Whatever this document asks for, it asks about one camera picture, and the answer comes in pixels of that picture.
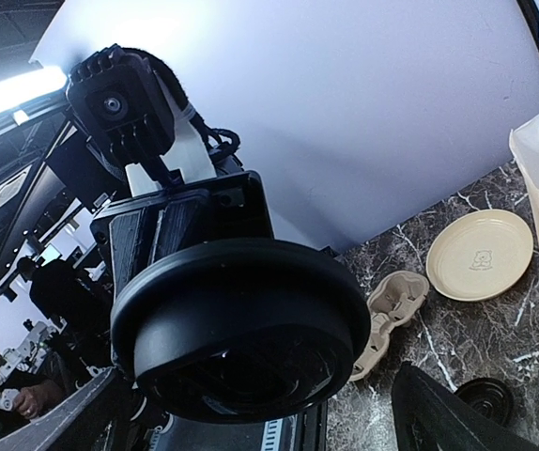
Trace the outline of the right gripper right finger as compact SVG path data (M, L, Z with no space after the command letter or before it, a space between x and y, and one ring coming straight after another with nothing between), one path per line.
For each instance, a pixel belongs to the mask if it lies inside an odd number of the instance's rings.
M531 450L532 442L485 418L419 367L405 362L392 387L399 450Z

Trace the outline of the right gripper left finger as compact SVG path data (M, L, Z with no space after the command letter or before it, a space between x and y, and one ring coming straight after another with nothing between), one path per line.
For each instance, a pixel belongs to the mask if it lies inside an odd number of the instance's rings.
M104 370L32 424L0 440L0 450L117 450L119 377Z

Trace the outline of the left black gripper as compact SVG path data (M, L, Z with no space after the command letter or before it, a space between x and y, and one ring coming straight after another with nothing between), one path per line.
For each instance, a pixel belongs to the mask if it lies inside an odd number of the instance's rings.
M237 155L239 136L209 127L159 58L104 48L70 71L66 97L87 147L130 190L91 226L115 290L196 244L272 236L261 178Z

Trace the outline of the stack of black cup lids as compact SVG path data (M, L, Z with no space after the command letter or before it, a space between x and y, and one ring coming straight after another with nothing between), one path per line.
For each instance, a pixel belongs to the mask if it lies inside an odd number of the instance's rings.
M478 378L461 385L454 394L485 418L507 426L515 406L510 388L494 378Z

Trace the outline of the brown cardboard cup carrier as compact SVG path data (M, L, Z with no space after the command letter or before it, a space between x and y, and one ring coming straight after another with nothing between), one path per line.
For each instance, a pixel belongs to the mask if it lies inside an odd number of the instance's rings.
M361 356L353 365L350 382L365 379L387 354L393 330L413 319L429 289L426 277L409 271L392 272L378 283L366 301L371 331Z

